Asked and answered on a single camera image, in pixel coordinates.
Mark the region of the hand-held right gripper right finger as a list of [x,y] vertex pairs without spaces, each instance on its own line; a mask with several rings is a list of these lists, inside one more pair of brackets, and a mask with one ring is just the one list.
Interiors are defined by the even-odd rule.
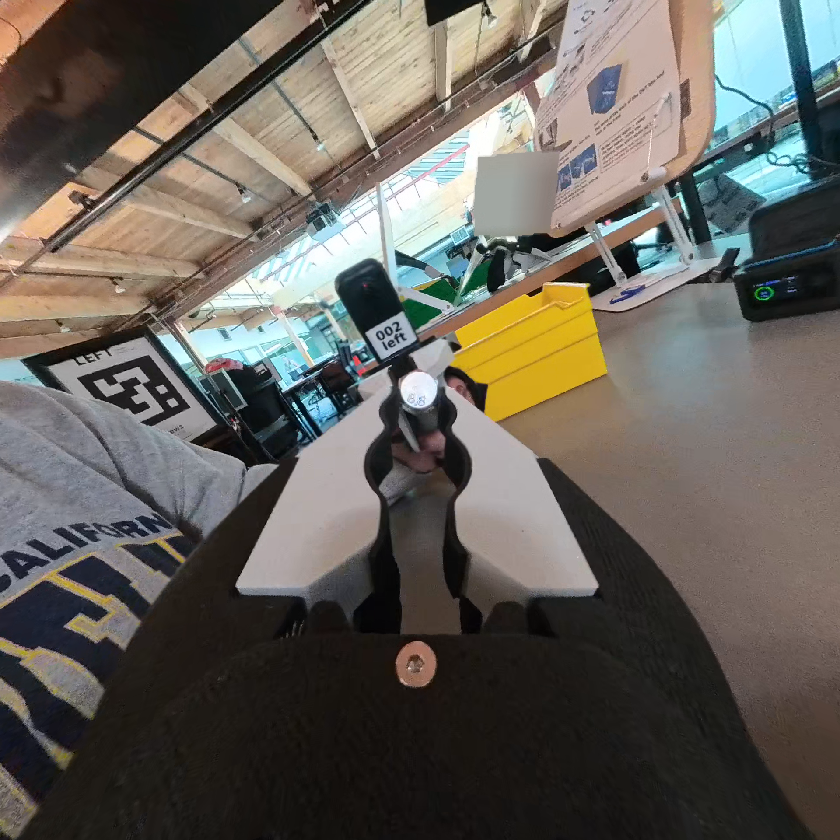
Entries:
[[502,603],[590,597],[599,584],[540,459],[450,387],[438,406],[443,470],[454,486],[443,568],[468,616]]

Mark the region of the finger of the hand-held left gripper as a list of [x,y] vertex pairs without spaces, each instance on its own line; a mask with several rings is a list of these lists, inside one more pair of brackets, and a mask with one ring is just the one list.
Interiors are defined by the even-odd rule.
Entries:
[[358,394],[362,399],[358,409],[361,415],[380,415],[382,409],[392,413],[394,382],[390,373],[374,373],[363,379],[358,385]]
[[432,338],[415,350],[415,370],[431,377],[440,389],[445,385],[445,371],[454,359],[455,351],[449,341]]

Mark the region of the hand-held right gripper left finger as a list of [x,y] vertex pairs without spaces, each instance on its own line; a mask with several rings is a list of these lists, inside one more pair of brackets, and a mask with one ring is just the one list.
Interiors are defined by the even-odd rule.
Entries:
[[236,582],[240,595],[338,603],[352,617],[370,597],[400,598],[389,508],[398,395],[378,392],[307,447]]

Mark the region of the silver hex bolt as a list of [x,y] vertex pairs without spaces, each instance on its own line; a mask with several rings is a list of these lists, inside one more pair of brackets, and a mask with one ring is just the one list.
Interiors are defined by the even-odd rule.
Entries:
[[425,371],[413,370],[399,382],[402,412],[418,435],[438,430],[438,378]]

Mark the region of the person's left hand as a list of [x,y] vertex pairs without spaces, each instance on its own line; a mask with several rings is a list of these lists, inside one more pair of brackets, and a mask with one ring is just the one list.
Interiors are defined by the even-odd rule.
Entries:
[[443,433],[435,431],[422,434],[413,448],[403,435],[392,437],[392,456],[395,462],[416,474],[425,475],[443,465],[446,439]]

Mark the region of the white slanted rod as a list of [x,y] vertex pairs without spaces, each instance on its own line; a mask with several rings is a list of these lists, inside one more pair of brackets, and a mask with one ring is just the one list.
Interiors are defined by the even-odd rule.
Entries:
[[395,291],[399,303],[403,303],[400,287],[397,282],[396,249],[392,230],[392,218],[385,199],[384,185],[378,182],[375,185],[377,211],[380,219],[381,249],[383,267],[387,274],[392,288]]

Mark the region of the ceiling projector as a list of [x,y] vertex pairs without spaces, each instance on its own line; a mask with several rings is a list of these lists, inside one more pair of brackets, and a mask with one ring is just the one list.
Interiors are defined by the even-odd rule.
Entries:
[[320,244],[328,242],[346,228],[330,202],[313,204],[306,215],[306,222],[308,236]]

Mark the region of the stacked yellow plastic bin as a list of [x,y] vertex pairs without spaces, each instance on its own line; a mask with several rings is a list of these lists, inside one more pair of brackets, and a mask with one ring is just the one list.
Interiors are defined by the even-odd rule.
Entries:
[[502,421],[608,373],[588,287],[547,283],[455,332],[455,366]]

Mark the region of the white board stand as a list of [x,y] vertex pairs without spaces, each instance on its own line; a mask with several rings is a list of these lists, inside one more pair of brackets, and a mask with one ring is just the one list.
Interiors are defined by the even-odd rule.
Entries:
[[679,221],[678,213],[673,207],[670,196],[665,188],[666,168],[663,165],[649,167],[642,171],[635,179],[621,184],[623,192],[620,197],[630,197],[631,191],[641,188],[644,194],[651,195],[657,202],[659,209],[665,213],[665,222],[674,238],[678,251],[676,262],[666,263],[664,267],[648,269],[634,276],[620,269],[611,247],[607,245],[593,211],[585,217],[584,229],[595,245],[596,253],[605,262],[611,277],[615,282],[614,288],[591,297],[591,307],[594,311],[606,313],[629,312],[657,298],[661,298],[670,291],[683,287],[691,280],[698,279],[717,269],[722,257],[714,256],[703,259],[699,257],[698,249],[693,245],[683,225]]

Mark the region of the framed black white tag sign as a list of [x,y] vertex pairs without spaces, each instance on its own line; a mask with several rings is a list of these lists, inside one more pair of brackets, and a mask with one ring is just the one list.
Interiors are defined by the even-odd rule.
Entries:
[[100,401],[142,424],[201,445],[228,429],[226,417],[147,328],[37,353],[23,365],[38,381]]

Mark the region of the grey printed sweatshirt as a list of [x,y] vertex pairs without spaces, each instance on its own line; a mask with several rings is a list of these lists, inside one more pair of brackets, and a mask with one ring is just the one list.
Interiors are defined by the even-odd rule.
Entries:
[[74,521],[2,551],[1,827],[17,838],[78,751],[194,543],[161,515]]

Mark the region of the wooden instruction board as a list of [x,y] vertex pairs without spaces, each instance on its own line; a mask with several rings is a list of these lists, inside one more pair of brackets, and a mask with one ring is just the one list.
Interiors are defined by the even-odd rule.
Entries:
[[715,122],[712,7],[567,3],[534,137],[558,154],[551,233],[594,222],[698,161]]

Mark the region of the black portable power station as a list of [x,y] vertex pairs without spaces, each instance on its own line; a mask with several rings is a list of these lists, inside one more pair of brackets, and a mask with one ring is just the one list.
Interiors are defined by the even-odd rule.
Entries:
[[767,259],[752,259],[732,276],[741,314],[749,322],[839,309],[839,242]]

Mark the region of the black hard case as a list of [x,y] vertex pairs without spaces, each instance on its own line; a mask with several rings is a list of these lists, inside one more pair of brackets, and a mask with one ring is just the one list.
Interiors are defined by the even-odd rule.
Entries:
[[839,235],[839,176],[759,207],[748,222],[753,263],[826,245]]

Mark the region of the black pole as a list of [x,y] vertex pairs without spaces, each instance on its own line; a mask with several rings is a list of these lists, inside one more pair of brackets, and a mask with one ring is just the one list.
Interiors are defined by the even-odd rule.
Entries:
[[801,164],[811,181],[823,176],[823,131],[812,79],[809,49],[806,43],[802,6],[799,1],[779,1],[784,42],[791,69],[796,107],[805,158]]

